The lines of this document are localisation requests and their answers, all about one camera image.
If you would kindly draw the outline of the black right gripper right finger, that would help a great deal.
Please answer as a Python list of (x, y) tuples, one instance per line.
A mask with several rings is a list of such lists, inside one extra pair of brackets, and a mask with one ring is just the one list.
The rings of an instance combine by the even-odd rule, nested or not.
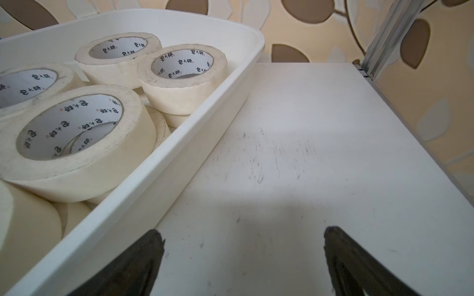
[(338, 226), (324, 233), (324, 251), (337, 296), (417, 296)]

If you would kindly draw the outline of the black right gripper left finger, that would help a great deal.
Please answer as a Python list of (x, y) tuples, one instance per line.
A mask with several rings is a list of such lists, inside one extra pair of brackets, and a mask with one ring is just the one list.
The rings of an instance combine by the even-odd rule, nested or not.
[(158, 277), (165, 240), (151, 229), (71, 296), (148, 296)]

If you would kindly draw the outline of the cream tape roll one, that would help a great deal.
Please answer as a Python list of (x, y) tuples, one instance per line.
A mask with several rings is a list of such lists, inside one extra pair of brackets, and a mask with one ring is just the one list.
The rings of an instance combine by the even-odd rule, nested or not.
[(85, 201), (124, 181), (156, 139), (133, 90), (77, 88), (31, 107), (1, 131), (1, 179), (50, 201)]

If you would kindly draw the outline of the cream tape roll two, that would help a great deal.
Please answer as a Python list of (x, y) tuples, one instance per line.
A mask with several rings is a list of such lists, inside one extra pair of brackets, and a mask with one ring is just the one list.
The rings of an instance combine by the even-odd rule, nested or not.
[(150, 104), (170, 115), (191, 115), (227, 78), (228, 62), (204, 44), (162, 48), (138, 64), (138, 78)]

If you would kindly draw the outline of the cream tape roll four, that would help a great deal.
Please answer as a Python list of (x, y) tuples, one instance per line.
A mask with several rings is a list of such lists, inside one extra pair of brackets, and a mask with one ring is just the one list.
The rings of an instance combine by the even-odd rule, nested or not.
[(82, 87), (84, 81), (64, 64), (33, 64), (1, 72), (1, 120), (59, 93)]

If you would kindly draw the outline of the cream tape roll three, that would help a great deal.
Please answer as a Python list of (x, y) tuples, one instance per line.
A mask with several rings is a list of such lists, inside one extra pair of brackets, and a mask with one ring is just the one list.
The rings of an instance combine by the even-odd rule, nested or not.
[(150, 33), (129, 32), (97, 39), (82, 46), (75, 61), (94, 85), (141, 87), (138, 64), (162, 49), (160, 39)]

